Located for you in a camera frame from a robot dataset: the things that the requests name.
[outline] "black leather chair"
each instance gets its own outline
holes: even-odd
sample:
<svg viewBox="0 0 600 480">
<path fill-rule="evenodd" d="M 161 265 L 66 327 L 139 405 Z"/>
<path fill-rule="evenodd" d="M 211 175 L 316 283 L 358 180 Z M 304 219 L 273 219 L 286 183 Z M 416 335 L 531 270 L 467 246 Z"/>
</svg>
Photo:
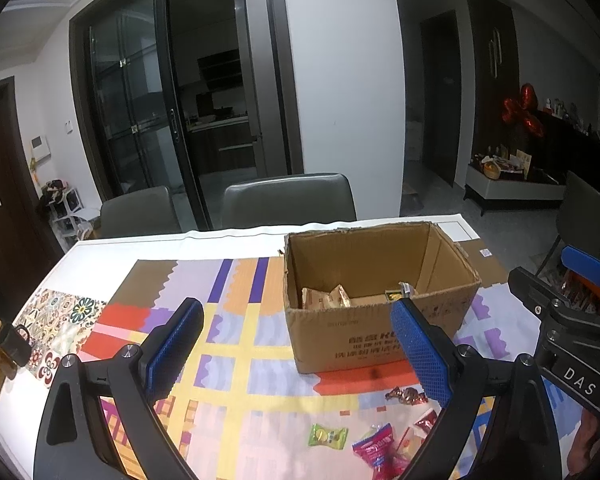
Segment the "black leather chair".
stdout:
<svg viewBox="0 0 600 480">
<path fill-rule="evenodd" d="M 102 204 L 99 238 L 169 235 L 182 232 L 165 186 L 141 189 Z"/>
<path fill-rule="evenodd" d="M 571 171 L 567 174 L 567 187 L 555 224 L 558 236 L 536 270 L 536 276 L 549 261 L 560 240 L 591 256 L 600 257 L 600 193 Z"/>
<path fill-rule="evenodd" d="M 222 200 L 222 228 L 303 225 L 356 220 L 347 177 L 315 173 L 262 178 L 229 186 Z"/>
</svg>

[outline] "cardboard box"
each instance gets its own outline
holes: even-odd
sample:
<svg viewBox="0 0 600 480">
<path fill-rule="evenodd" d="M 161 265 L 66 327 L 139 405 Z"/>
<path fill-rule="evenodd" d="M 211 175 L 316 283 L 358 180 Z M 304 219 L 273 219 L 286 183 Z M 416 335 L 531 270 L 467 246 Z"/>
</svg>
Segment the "cardboard box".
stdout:
<svg viewBox="0 0 600 480">
<path fill-rule="evenodd" d="M 480 287 L 466 253 L 428 222 L 287 235 L 283 300 L 298 371 L 404 359 L 384 295 L 398 282 L 415 286 L 414 303 L 449 337 L 460 328 Z M 351 307 L 302 310 L 303 287 L 330 291 L 339 283 Z"/>
</svg>

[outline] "screw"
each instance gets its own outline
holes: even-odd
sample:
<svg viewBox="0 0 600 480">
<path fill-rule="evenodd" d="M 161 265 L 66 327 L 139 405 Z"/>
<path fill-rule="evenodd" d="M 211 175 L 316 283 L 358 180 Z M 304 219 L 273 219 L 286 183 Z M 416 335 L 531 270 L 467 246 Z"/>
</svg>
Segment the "screw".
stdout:
<svg viewBox="0 0 600 480">
<path fill-rule="evenodd" d="M 62 366 L 65 368 L 70 368 L 75 364 L 76 355 L 75 354 L 67 354 L 62 358 Z"/>
<path fill-rule="evenodd" d="M 124 358 L 133 357 L 134 355 L 136 355 L 138 353 L 139 349 L 140 349 L 140 347 L 138 345 L 128 344 L 122 350 L 122 357 L 124 357 Z"/>
<path fill-rule="evenodd" d="M 520 354 L 518 359 L 525 366 L 531 366 L 534 363 L 534 359 L 529 354 Z"/>
<path fill-rule="evenodd" d="M 462 357 L 469 357 L 472 355 L 476 355 L 476 350 L 471 345 L 458 345 L 458 353 Z"/>
</svg>

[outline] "dark brown door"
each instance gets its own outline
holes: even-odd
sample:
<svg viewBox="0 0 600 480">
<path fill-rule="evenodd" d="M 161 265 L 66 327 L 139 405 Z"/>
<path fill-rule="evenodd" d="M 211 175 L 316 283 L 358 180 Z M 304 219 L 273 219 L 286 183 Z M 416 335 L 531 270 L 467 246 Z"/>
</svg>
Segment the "dark brown door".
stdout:
<svg viewBox="0 0 600 480">
<path fill-rule="evenodd" d="M 462 71 L 456 12 L 451 10 L 420 24 L 424 60 L 425 166 L 454 184 L 458 142 Z"/>
<path fill-rule="evenodd" d="M 11 79 L 0 85 L 0 318 L 5 322 L 13 321 L 61 254 L 50 228 L 34 211 L 35 200 Z"/>
<path fill-rule="evenodd" d="M 467 0 L 474 36 L 475 120 L 472 153 L 508 145 L 502 102 L 520 95 L 518 39 L 511 8 L 498 0 Z"/>
</svg>

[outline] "cabinet handle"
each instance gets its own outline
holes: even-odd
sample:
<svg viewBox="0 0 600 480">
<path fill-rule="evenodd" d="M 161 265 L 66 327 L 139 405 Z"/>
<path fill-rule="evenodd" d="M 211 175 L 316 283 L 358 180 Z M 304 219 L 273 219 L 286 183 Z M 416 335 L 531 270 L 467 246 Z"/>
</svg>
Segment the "cabinet handle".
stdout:
<svg viewBox="0 0 600 480">
<path fill-rule="evenodd" d="M 180 132 L 178 131 L 178 121 L 176 121 L 176 112 L 169 110 L 169 124 L 171 126 L 171 135 L 173 136 L 173 142 L 176 144 L 180 142 Z"/>
</svg>

